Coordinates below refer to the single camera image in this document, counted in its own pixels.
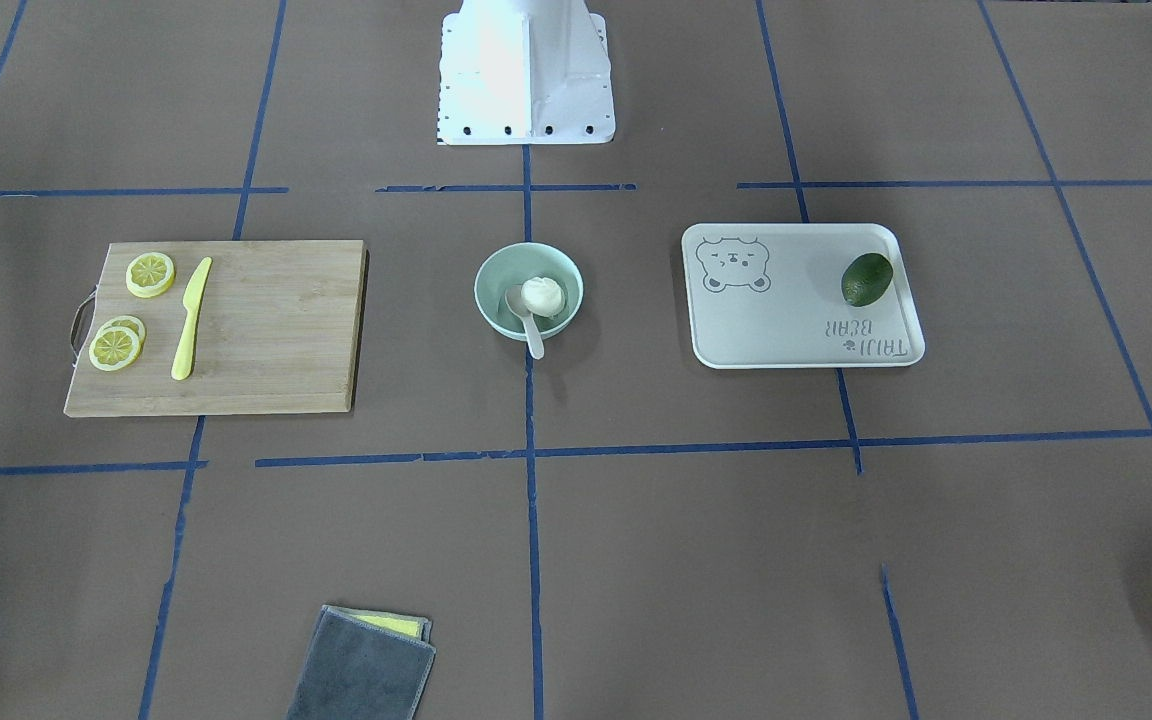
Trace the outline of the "white steamed bun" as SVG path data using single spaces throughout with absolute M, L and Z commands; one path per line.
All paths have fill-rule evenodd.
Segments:
M 521 285 L 522 304 L 531 314 L 554 318 L 566 309 L 566 290 L 556 279 L 538 275 Z

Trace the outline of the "white plastic spoon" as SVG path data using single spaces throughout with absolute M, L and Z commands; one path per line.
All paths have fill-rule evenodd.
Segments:
M 545 357 L 545 347 L 538 324 L 535 323 L 535 314 L 524 300 L 524 286 L 515 285 L 506 290 L 506 305 L 511 310 L 524 328 L 526 351 L 531 359 L 539 361 Z

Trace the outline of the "mint green bowl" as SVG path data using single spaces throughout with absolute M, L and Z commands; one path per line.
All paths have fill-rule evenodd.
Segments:
M 564 309 L 561 313 L 553 318 L 536 318 L 540 338 L 550 340 L 573 323 L 585 295 L 584 278 L 579 268 L 570 256 L 556 247 L 521 242 L 497 250 L 477 270 L 473 297 L 490 328 L 509 340 L 526 340 L 524 325 L 507 306 L 506 291 L 535 276 L 548 276 L 564 291 Z

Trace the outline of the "green avocado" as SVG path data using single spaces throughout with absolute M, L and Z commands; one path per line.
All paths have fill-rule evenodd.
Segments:
M 881 252 L 855 258 L 840 279 L 842 300 L 849 306 L 870 306 L 886 295 L 893 281 L 893 265 Z

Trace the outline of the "white rectangular bear tray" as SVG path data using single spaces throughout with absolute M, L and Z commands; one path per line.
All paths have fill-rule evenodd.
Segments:
M 852 306 L 846 270 L 876 252 L 886 291 Z M 696 359 L 718 370 L 910 366 L 925 355 L 895 233 L 879 223 L 695 223 L 681 238 Z

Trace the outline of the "wooden cutting board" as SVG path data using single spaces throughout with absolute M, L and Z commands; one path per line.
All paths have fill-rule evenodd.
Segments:
M 126 287 L 142 252 L 165 252 L 175 282 L 154 300 Z M 182 297 L 211 258 L 194 372 L 173 381 Z M 353 409 L 367 250 L 362 240 L 111 243 L 93 293 L 92 328 L 119 314 L 146 324 L 141 359 L 101 372 L 81 356 L 65 414 L 194 416 L 347 414 Z

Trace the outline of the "grey yellow sponge cloth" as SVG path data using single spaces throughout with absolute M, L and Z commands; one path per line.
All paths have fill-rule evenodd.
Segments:
M 435 659 L 433 623 L 321 606 L 288 719 L 412 719 Z

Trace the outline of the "yellow plastic knife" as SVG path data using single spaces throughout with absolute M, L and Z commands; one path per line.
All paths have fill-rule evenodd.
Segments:
M 206 291 L 211 266 L 211 258 L 202 258 L 183 293 L 182 306 L 185 310 L 185 319 L 172 361 L 173 381 L 185 381 L 194 372 L 200 305 Z

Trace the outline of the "lemon slice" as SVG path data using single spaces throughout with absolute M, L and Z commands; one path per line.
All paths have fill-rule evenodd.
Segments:
M 126 287 L 138 300 L 154 300 L 169 291 L 177 276 L 177 265 L 165 252 L 142 252 L 126 268 Z
M 119 372 L 141 359 L 147 338 L 146 324 L 132 314 L 119 314 L 104 323 L 88 343 L 88 361 L 101 372 Z

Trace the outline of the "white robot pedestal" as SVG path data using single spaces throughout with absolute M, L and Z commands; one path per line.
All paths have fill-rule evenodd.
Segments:
M 439 145 L 616 136 L 607 24 L 585 1 L 463 1 L 445 15 L 440 40 Z

